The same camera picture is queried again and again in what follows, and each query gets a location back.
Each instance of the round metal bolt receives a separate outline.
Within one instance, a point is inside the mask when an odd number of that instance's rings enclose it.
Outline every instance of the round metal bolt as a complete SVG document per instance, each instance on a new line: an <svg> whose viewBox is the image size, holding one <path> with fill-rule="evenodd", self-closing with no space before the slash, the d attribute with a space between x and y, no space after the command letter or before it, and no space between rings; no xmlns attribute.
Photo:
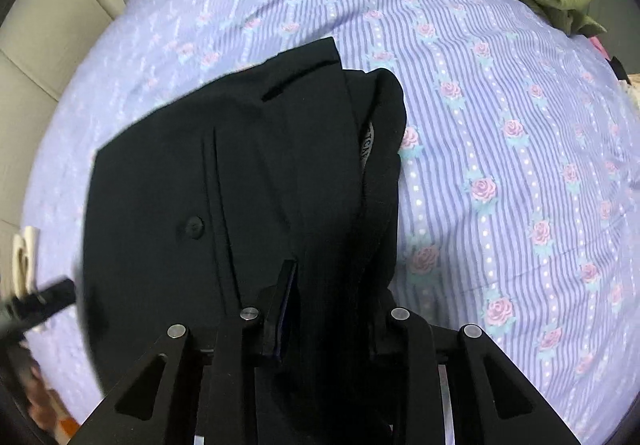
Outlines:
<svg viewBox="0 0 640 445"><path fill-rule="evenodd" d="M467 324L465 326L465 335L467 337L471 337L472 339L477 339L480 335L482 335L482 330L475 324Z"/></svg>
<svg viewBox="0 0 640 445"><path fill-rule="evenodd" d="M391 310L391 317L396 320L407 320L409 315L409 310L405 308L393 308L393 310Z"/></svg>
<svg viewBox="0 0 640 445"><path fill-rule="evenodd" d="M255 319L258 315L260 314L260 310L258 310L257 308L253 308L253 307L249 307L249 308L244 308L244 310L242 310L240 312L240 316L244 319L244 320L253 320Z"/></svg>
<svg viewBox="0 0 640 445"><path fill-rule="evenodd" d="M187 333L187 328L185 328L182 324L174 324L166 331L166 334L169 335L172 339L179 339L185 333Z"/></svg>

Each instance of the purple striped fabric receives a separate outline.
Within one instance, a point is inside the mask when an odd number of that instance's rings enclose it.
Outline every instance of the purple striped fabric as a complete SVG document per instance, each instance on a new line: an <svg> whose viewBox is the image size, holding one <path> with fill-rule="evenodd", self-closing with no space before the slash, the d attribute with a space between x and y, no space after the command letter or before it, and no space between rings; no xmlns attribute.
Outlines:
<svg viewBox="0 0 640 445"><path fill-rule="evenodd" d="M515 0L131 0L34 164L23 223L42 229L38 281L81 266L100 146L220 75L329 35L344 67L388 68L404 89L398 304L478 323L583 443L602 444L640 383L640 126L593 46ZM29 340L84 420L100 392L76 312Z"/></svg>

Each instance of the button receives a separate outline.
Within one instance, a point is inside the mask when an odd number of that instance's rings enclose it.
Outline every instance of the button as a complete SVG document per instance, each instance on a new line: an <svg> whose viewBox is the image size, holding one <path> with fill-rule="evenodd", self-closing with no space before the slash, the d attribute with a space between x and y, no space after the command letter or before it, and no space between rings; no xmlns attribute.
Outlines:
<svg viewBox="0 0 640 445"><path fill-rule="evenodd" d="M198 239L204 232L204 222L197 216L191 216L184 227L184 233L191 239Z"/></svg>

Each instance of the pink object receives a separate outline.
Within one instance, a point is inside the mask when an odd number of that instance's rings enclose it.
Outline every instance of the pink object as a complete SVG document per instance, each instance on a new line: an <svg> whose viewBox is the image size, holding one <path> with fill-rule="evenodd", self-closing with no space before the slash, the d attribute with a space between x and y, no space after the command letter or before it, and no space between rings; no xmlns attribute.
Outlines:
<svg viewBox="0 0 640 445"><path fill-rule="evenodd" d="M596 50L598 50L600 53L602 53L602 55L603 55L603 57L605 59L611 60L611 57L607 53L607 50L604 49L604 46L602 45L602 43L600 42L600 40L597 37L590 37L589 38L589 42L595 46Z"/></svg>

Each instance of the black garment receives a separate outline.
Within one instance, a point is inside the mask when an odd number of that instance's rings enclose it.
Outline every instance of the black garment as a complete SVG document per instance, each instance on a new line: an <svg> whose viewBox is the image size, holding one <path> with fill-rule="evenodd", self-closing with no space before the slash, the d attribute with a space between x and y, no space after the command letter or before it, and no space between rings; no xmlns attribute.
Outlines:
<svg viewBox="0 0 640 445"><path fill-rule="evenodd" d="M357 312L394 271L405 121L393 74L342 70L329 38L222 77L101 149L81 313L103 388L172 324L238 316L295 259L289 387L302 412L335 412Z"/></svg>

